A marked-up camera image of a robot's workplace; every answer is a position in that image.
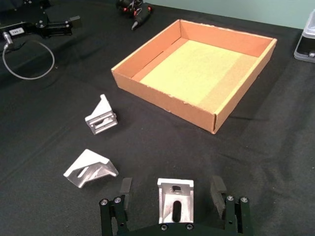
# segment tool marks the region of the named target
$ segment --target light green wall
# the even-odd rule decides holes
[[[146,0],[149,3],[303,29],[315,0]]]

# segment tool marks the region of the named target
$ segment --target screw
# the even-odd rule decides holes
[[[186,224],[186,229],[192,230],[193,229],[193,225],[192,224]]]
[[[100,202],[100,204],[101,204],[102,206],[106,205],[107,203],[108,203],[108,200],[107,200],[107,199],[103,199],[103,200]]]
[[[242,197],[242,198],[241,198],[241,201],[244,202],[244,203],[247,203],[247,202],[248,202],[248,199],[247,199],[246,197]]]
[[[167,230],[167,229],[168,229],[168,226],[167,226],[167,225],[165,225],[165,224],[162,224],[162,225],[161,225],[161,230],[165,231],[165,230]]]
[[[122,201],[122,199],[121,199],[120,197],[117,197],[117,198],[114,200],[115,203],[120,203],[121,201]]]
[[[234,198],[232,196],[230,196],[230,195],[227,196],[226,199],[228,199],[229,201],[233,201],[234,200]]]

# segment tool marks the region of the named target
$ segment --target white label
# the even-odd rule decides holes
[[[24,33],[23,28],[12,29],[9,31],[12,36]]]

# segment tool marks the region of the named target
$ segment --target cardboard box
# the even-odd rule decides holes
[[[277,40],[177,20],[114,68],[118,87],[215,134]]]

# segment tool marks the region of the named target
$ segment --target table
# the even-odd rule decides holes
[[[56,68],[30,82],[0,64],[0,235],[100,235],[98,202],[117,196],[124,177],[133,177],[131,230],[158,223],[159,177],[193,179],[195,222],[219,227],[212,175],[221,176],[231,194],[250,198],[255,235],[312,235],[315,64],[293,58],[302,31],[155,9],[132,32],[132,20],[114,5],[55,6],[48,12],[52,18],[80,15],[84,25],[73,36],[44,41]],[[270,62],[216,135],[117,88],[111,75],[115,64],[177,19],[278,39]],[[48,56],[27,61],[31,50],[8,56],[30,76],[50,63]],[[94,136],[84,117],[103,93],[119,124]],[[86,148],[110,158],[120,175],[83,189],[71,184],[63,173]]]

